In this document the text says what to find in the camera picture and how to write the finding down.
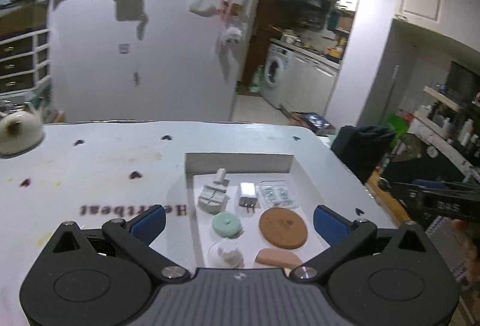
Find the grey watch link remover tool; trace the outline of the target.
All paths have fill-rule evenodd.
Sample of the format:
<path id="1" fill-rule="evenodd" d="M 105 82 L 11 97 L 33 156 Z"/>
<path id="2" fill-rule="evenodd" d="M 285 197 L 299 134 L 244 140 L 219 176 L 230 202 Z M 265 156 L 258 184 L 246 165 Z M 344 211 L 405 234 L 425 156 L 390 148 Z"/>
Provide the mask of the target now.
<path id="1" fill-rule="evenodd" d="M 198 207 L 211 215 L 217 215 L 224 210 L 228 201 L 226 192 L 229 186 L 229 180 L 226 177 L 226 170 L 219 168 L 216 171 L 215 178 L 210 184 L 203 186 L 202 192 L 198 197 Z"/>

